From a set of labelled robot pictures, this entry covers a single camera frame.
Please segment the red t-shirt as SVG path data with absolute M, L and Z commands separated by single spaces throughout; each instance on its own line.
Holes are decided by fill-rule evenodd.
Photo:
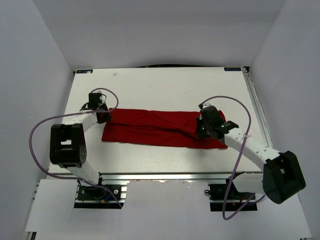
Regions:
M 197 138 L 197 111 L 116 109 L 104 126 L 101 140 L 157 147 L 227 149 L 211 137 Z

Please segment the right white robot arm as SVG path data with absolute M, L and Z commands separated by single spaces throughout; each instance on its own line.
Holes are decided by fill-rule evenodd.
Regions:
M 260 169 L 259 173 L 233 172 L 226 179 L 225 192 L 229 198 L 236 200 L 243 193 L 261 194 L 281 204 L 306 187 L 298 158 L 293 152 L 280 152 L 248 136 L 233 121 L 223 121 L 213 105 L 200 105 L 199 108 L 196 137 L 219 141 Z

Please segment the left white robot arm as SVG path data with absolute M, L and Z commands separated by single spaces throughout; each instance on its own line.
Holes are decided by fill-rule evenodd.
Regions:
M 100 90 L 88 94 L 88 102 L 81 111 L 82 114 L 65 123 L 51 126 L 49 158 L 53 165 L 92 183 L 88 193 L 99 200 L 105 196 L 106 187 L 99 183 L 99 172 L 87 161 L 85 132 L 94 125 L 107 123 L 112 116 Z

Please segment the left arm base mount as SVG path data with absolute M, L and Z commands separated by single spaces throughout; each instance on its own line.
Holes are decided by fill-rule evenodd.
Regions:
M 105 189 L 80 183 L 77 186 L 74 208 L 75 209 L 121 209 L 127 194 L 128 182 L 103 181 L 103 186 L 108 188 L 115 198 Z

